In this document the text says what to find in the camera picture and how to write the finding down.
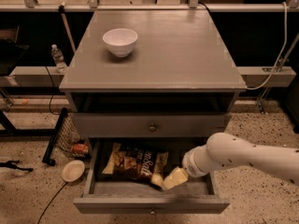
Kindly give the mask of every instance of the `drawer handle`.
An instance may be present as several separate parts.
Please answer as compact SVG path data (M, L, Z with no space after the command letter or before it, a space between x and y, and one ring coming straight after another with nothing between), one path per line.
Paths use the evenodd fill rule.
M151 123L151 124L150 124L150 126L149 126L149 130L150 130L151 132L155 132L155 131L157 130L157 128L156 128L156 126L155 126L154 123Z

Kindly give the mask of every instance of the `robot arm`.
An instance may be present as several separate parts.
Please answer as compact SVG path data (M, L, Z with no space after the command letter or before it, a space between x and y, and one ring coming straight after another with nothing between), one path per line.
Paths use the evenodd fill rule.
M247 165L299 186L299 148L257 146L228 133L211 135L206 144L187 152L182 169L175 169L165 180L164 189L211 171Z

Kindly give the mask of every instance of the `drawer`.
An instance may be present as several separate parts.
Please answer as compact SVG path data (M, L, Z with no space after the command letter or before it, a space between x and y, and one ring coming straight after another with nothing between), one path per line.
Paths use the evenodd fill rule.
M103 176L102 171L107 164L112 144L113 141L97 140L94 145L84 193L82 197L74 200L74 205L81 213L217 214L229 205L228 200L220 199L213 174L201 178L190 178L187 183L168 191L155 189L148 184L136 183L125 178ZM194 143L187 140L143 141L142 144L162 147L169 152L164 176L181 163L187 150L194 147Z
M229 113L188 115L76 113L82 137L209 137L224 132Z

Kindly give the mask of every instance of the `chip bag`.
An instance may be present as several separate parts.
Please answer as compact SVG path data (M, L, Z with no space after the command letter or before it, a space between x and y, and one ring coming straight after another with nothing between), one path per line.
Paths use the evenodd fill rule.
M114 143L104 175L125 175L158 187L164 180L168 152Z

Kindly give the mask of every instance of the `black cable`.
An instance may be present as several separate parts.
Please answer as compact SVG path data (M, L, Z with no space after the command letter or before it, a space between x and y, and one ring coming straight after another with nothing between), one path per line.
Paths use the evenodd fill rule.
M59 192L61 192L61 190L66 186L66 182L63 184L63 186L56 192L56 194L54 195L54 197L52 197L52 199L50 200L50 202L48 203L48 205L46 206L46 208L44 209L43 213L40 215L39 220L37 221L37 224L39 224L41 218L44 216L44 214L46 213L48 207L50 206L50 204L53 202L53 200L56 198L56 196L59 194Z
M49 69L48 69L47 66L45 66L45 67L46 67L46 70L47 70L47 72L48 72L48 74L49 74L50 81L52 82L52 87L55 88L53 78L52 78L52 76L50 75L50 71L49 71ZM51 102L52 102L53 97L54 97L54 94L50 97L50 101L49 101L49 111L50 111L51 114L53 114L53 115L55 115L55 116L59 116L59 115L60 115L59 113L54 113L54 112L51 110L51 108L50 108L50 105L51 105Z
M209 8L208 8L208 6L207 6L206 4L204 4L204 3L200 2L200 1L198 1L198 4L204 6L204 7L206 8L208 14L211 16L211 11L209 10Z
M277 68L279 66L279 60L280 58L282 57L282 52L283 50L285 49L286 45L287 45L287 42L288 42L288 6L286 4L286 2L283 2L282 3L283 7L284 7L284 42L283 42L283 45L282 45L282 48L279 52L279 55L272 67L272 70L269 74L269 76L266 78L266 80L259 86L257 87L247 87L247 90L250 90L250 91L254 91L254 90L258 90L260 88L263 88L264 85L269 81L269 79L273 76L273 74L277 71Z

